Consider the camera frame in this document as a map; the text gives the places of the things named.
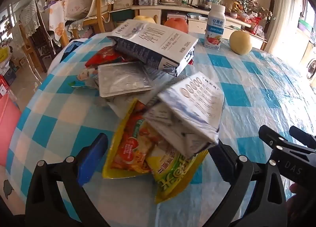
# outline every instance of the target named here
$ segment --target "washing machine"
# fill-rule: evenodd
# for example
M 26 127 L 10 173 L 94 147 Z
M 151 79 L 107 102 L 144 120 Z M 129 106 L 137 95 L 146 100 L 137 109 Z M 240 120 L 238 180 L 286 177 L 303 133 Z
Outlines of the washing machine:
M 316 88 L 316 47 L 311 42 L 307 45 L 299 67 L 306 82 Z

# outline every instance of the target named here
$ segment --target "red decoration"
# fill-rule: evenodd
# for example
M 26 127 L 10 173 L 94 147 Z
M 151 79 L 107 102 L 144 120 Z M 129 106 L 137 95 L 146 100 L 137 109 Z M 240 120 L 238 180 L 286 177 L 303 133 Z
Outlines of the red decoration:
M 172 27 L 172 28 L 175 28 L 175 29 L 178 29 L 184 33 L 188 33 L 189 32 L 189 26 L 187 24 L 187 22 L 182 19 L 182 18 L 171 18 L 171 19 L 168 19 L 164 26 L 167 26 L 167 27 Z
M 248 23 L 251 24 L 251 27 L 246 27 L 245 29 L 255 35 L 258 30 L 259 22 L 261 20 L 262 18 L 260 17 L 255 17 L 254 19 L 248 19 Z

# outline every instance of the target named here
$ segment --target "plastic tablecloth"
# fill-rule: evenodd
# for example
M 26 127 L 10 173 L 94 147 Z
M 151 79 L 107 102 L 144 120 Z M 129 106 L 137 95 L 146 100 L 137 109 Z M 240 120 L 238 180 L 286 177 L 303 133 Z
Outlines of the plastic tablecloth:
M 268 125 L 290 141 L 291 125 L 316 133 L 316 96 L 298 72 L 257 49 L 239 56 L 231 51 L 227 40 L 222 41 L 219 51 L 204 48 L 204 36 L 192 35 L 200 41 L 195 47 L 193 66 L 187 66 L 182 74 L 201 71 L 224 91 L 226 106 L 220 126 L 223 143 L 232 146 L 237 154 L 265 163 L 271 149 L 258 137 L 261 125 Z M 97 104 L 96 90 L 68 85 L 85 62 L 109 43 L 105 34 L 98 34 L 78 47 L 48 75 L 22 113 L 8 151 L 6 172 L 23 201 L 39 160 L 62 162 L 91 144 L 100 132 L 111 140 L 118 117 L 109 107 Z M 202 226 L 229 189 L 208 155 L 181 194 L 156 205 L 156 185 L 150 174 L 102 179 L 104 160 L 84 189 L 113 227 Z M 246 207 L 251 186 L 236 217 Z M 284 186 L 289 197 L 286 179 Z M 59 188 L 70 216 L 78 219 L 64 187 L 59 184 Z

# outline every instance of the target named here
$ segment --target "red box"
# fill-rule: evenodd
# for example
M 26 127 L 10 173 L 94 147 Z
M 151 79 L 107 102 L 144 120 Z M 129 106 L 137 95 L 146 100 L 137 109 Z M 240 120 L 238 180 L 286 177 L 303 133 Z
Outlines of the red box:
M 5 81 L 4 77 L 0 75 L 0 98 L 2 98 L 2 96 L 6 94 L 8 89 L 9 89 L 9 86 L 7 82 Z

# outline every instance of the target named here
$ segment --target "yellow snack bag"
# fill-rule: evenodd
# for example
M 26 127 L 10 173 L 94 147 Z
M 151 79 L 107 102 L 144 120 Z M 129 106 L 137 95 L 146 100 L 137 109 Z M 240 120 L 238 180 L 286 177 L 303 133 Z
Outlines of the yellow snack bag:
M 112 139 L 103 167 L 103 178 L 133 177 L 149 173 L 145 157 L 163 137 L 144 119 L 146 106 L 135 99 Z
M 207 153 L 207 150 L 202 151 L 192 159 L 186 159 L 166 140 L 158 142 L 146 157 L 146 162 L 158 183 L 155 202 L 163 202 L 182 192 Z

